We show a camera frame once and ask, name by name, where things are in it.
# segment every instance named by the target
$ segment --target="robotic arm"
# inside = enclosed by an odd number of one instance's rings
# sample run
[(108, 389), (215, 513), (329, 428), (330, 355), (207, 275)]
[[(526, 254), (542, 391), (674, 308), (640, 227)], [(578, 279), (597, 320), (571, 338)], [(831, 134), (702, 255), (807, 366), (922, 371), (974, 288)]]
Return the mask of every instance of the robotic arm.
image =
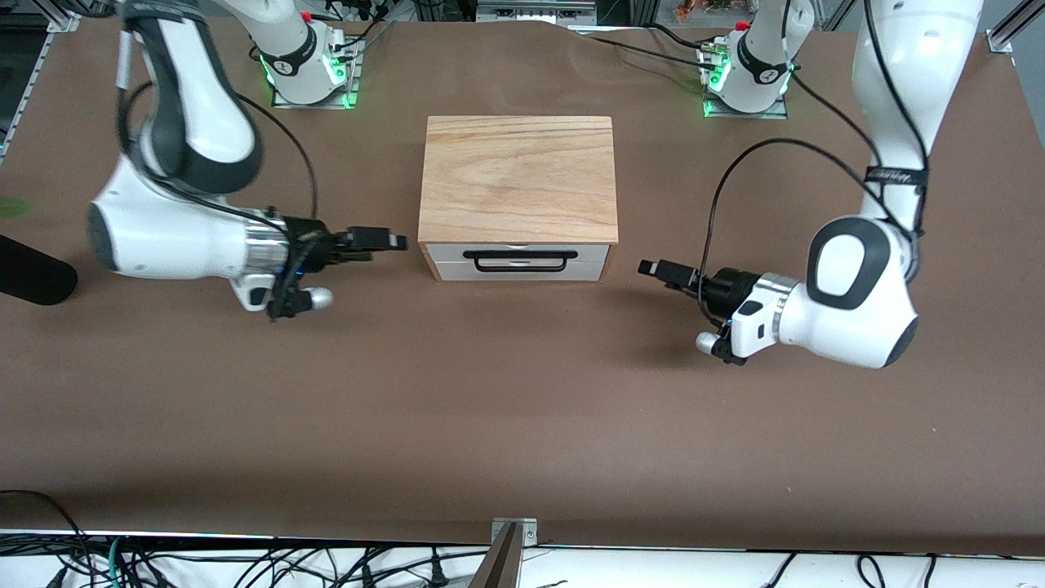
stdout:
[(328, 289), (298, 287), (304, 273), (407, 248), (388, 229), (332, 233), (316, 218), (229, 206), (226, 194), (254, 180), (262, 150), (195, 1), (135, 0), (119, 14), (130, 33), (121, 62), (129, 63), (133, 34), (157, 97), (132, 138), (133, 100), (121, 92), (122, 155), (88, 214), (93, 248), (109, 268), (154, 279), (226, 277), (245, 309), (276, 320), (331, 304)]
[(774, 344), (862, 368), (891, 364), (918, 329), (907, 283), (919, 265), (918, 228), (928, 170), (924, 162), (965, 67), (982, 0), (865, 0), (886, 69), (918, 133), (907, 124), (876, 55), (865, 20), (853, 87), (882, 161), (867, 169), (886, 210), (865, 195), (859, 214), (813, 237), (806, 281), (734, 268), (705, 277), (671, 261), (644, 260), (640, 273), (702, 300), (720, 317), (697, 348), (743, 366)]

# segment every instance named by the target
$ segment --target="black handle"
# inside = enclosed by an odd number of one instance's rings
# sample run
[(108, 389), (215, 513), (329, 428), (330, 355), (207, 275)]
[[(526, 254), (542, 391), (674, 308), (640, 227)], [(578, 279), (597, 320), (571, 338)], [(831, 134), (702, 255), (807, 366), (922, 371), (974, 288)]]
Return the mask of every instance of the black handle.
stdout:
[[(568, 259), (577, 258), (576, 251), (465, 251), (462, 253), (465, 259), (471, 259), (475, 263), (475, 268), (484, 273), (493, 272), (516, 272), (516, 273), (557, 273), (566, 268)], [(560, 259), (558, 265), (527, 265), (511, 266), (503, 265), (491, 267), (481, 263), (483, 259)]]

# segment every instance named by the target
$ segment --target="wooden lid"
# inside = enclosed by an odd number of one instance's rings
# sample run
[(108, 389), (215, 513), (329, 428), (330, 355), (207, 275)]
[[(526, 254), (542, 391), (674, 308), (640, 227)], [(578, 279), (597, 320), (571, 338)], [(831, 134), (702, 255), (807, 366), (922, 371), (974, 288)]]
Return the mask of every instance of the wooden lid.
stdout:
[(429, 116), (420, 242), (617, 242), (608, 116)]

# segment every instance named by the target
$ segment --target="white drawer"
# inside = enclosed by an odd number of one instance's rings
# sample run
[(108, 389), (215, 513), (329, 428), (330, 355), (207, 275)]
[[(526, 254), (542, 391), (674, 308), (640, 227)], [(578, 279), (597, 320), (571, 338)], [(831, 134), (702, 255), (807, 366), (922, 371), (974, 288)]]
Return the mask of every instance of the white drawer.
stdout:
[(606, 253), (609, 251), (608, 244), (599, 243), (577, 243), (577, 242), (541, 242), (534, 244), (508, 244), (505, 242), (491, 243), (464, 243), (464, 244), (425, 244), (425, 250), (433, 261), (467, 261), (471, 260), (464, 256), (465, 251), (518, 251), (519, 258), (526, 257), (527, 251), (573, 251), (577, 256), (570, 260), (573, 262), (599, 262), (606, 260)]
[[(524, 268), (539, 268), (558, 266), (561, 259), (539, 259), (539, 260), (501, 260), (483, 259), (480, 261), (483, 266), (493, 271), (479, 271), (475, 268), (474, 260), (462, 261), (436, 261), (436, 271), (439, 277), (445, 281), (598, 281), (602, 275), (603, 261), (577, 261), (567, 259), (566, 266), (562, 271), (517, 271)], [(516, 269), (516, 271), (497, 271)]]

